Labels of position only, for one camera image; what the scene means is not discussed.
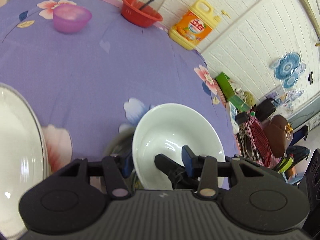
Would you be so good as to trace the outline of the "blue wall fan decoration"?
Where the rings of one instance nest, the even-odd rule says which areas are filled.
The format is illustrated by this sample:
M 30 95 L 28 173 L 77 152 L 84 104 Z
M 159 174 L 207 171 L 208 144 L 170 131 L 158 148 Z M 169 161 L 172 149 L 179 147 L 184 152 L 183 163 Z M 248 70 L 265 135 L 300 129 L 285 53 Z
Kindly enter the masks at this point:
M 274 77 L 282 82 L 282 87 L 291 89 L 306 70 L 306 64 L 302 62 L 297 52 L 289 52 L 270 65 Z

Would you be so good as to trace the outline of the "brown round object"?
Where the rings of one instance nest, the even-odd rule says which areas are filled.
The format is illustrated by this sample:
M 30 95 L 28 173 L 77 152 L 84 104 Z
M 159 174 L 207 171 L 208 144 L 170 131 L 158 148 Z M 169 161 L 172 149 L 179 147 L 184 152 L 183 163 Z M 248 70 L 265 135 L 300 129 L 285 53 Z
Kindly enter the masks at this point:
M 292 126 L 282 115 L 275 115 L 263 128 L 263 131 L 268 139 L 273 156 L 281 158 L 293 139 Z

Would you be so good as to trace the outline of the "black small bag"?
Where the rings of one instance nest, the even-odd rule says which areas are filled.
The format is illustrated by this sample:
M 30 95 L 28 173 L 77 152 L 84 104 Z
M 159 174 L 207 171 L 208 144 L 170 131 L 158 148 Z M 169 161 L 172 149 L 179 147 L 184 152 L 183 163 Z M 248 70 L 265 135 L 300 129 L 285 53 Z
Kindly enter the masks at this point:
M 274 99 L 266 98 L 257 105 L 255 108 L 255 116 L 260 122 L 268 119 L 276 111 L 277 108 L 274 103 L 276 103 Z

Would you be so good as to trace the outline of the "red mesh bag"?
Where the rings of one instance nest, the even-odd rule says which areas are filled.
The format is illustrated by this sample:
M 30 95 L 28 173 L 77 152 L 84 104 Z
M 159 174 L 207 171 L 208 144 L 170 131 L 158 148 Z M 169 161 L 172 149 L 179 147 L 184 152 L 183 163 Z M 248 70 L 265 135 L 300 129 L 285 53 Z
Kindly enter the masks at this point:
M 253 157 L 251 159 L 264 167 L 274 167 L 274 158 L 270 143 L 256 117 L 249 116 L 249 120 L 246 123 L 246 133 L 250 139 L 253 151 Z

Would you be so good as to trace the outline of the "pink translucent plastic bowl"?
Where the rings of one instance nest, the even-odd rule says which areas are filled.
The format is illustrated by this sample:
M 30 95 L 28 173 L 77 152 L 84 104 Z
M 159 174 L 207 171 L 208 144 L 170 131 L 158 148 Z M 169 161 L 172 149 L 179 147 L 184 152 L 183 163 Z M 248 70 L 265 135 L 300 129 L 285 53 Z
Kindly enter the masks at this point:
M 80 32 L 91 18 L 92 13 L 78 5 L 62 4 L 53 10 L 53 26 L 65 34 Z

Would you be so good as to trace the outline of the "yellow dish soap bottle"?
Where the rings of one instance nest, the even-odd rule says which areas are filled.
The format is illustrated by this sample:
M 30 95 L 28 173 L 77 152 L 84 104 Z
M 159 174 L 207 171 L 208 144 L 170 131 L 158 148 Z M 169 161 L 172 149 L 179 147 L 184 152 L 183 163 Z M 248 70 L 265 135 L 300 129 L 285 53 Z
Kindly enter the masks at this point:
M 221 10 L 216 12 L 206 0 L 197 0 L 168 31 L 169 37 L 186 50 L 195 49 L 221 22 L 221 16 L 231 18 Z

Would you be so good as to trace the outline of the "stainless steel bowl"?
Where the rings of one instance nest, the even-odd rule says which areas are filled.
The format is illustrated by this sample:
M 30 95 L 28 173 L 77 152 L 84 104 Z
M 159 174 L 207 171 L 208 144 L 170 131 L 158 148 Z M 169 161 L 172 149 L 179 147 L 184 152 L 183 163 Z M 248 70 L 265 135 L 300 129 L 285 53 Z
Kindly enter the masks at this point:
M 132 142 L 135 132 L 134 127 L 130 127 L 120 132 L 114 137 L 104 150 L 104 156 L 114 158 L 116 165 L 124 178 L 131 193 L 144 189 L 135 171 L 132 155 Z

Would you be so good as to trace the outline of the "green box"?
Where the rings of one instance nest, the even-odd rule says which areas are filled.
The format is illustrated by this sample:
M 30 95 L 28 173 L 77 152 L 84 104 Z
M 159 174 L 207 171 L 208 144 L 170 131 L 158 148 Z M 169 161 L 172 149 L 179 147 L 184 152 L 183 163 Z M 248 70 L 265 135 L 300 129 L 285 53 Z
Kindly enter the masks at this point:
M 215 79 L 227 101 L 231 102 L 241 112 L 247 112 L 251 109 L 242 98 L 236 95 L 229 82 L 229 77 L 224 72 L 221 72 Z

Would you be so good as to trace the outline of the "red plastic basket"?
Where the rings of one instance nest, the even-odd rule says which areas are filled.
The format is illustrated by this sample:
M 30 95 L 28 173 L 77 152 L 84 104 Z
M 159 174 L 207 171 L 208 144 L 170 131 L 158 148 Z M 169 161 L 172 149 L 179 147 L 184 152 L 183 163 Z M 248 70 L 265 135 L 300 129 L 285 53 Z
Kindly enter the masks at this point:
M 161 14 L 152 9 L 149 5 L 140 10 L 143 5 L 137 0 L 122 0 L 121 15 L 129 22 L 139 27 L 148 28 L 157 22 L 162 22 Z

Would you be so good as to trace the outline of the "white red patterned ceramic bowl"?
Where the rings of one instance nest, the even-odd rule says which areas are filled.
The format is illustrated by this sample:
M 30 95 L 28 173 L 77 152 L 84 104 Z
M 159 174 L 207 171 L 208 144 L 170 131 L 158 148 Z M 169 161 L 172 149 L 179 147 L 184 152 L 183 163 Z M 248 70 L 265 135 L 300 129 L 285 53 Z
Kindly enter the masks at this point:
M 203 157 L 225 161 L 222 143 L 212 125 L 190 107 L 166 103 L 149 110 L 138 123 L 132 142 L 136 174 L 147 190 L 171 190 L 169 178 L 154 160 L 164 154 L 182 164 L 182 147 L 187 145 Z

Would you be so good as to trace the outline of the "white plate dark rim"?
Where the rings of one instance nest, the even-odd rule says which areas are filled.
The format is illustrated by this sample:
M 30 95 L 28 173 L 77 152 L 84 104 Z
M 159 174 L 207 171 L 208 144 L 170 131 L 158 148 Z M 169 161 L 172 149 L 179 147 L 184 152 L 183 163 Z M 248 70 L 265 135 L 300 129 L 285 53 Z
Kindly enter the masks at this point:
M 1 84 L 1 234 L 6 239 L 26 232 L 20 198 L 48 175 L 47 150 L 34 111 L 18 91 Z

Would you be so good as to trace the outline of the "purple floral tablecloth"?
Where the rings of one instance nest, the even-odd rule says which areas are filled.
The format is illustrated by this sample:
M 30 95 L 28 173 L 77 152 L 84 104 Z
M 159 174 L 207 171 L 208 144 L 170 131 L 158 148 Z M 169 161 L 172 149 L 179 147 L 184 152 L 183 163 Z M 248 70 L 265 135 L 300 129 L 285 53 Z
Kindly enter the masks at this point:
M 80 32 L 53 26 L 62 4 L 88 9 Z M 176 103 L 215 129 L 225 160 L 237 154 L 229 114 L 200 78 L 204 58 L 156 27 L 140 28 L 101 0 L 11 0 L 1 7 L 1 84 L 29 103 L 41 126 L 48 170 L 100 161 L 110 141 L 152 108 Z

